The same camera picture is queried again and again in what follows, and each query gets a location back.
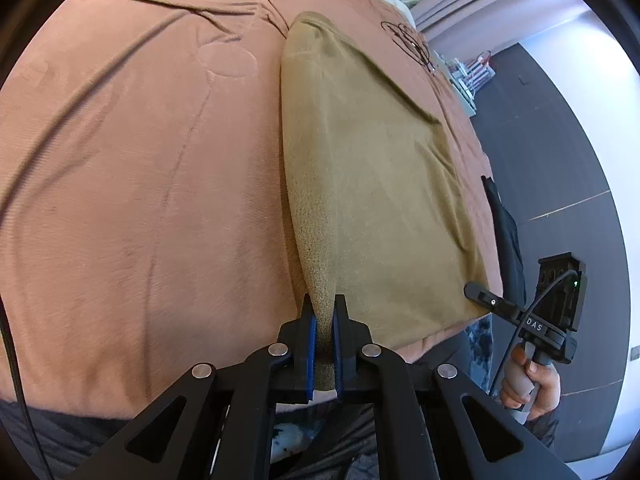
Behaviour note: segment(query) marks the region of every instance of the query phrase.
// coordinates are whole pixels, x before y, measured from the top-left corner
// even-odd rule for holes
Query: gray floor
[[[600,452],[624,377],[630,297],[622,232],[591,144],[544,71],[519,44],[495,56],[494,66],[497,75],[478,92],[472,123],[518,224],[528,301],[539,258],[571,251],[586,262],[578,350],[571,365],[558,365],[556,453],[580,460]],[[494,367],[511,333],[495,319]]]

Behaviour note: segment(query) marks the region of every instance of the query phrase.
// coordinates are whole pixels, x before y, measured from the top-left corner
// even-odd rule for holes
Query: metal pivot bolt
[[[269,353],[273,356],[281,356],[289,351],[289,347],[284,343],[274,343],[269,346]]]
[[[382,354],[382,348],[380,348],[378,345],[369,343],[368,345],[364,345],[362,347],[362,354],[366,355],[367,357],[378,357],[380,354]]]
[[[204,379],[205,377],[209,377],[211,375],[211,367],[206,363],[200,363],[199,365],[195,365],[191,369],[191,375],[196,379]]]
[[[453,379],[458,374],[458,370],[454,365],[444,363],[438,366],[438,375],[443,379]]]

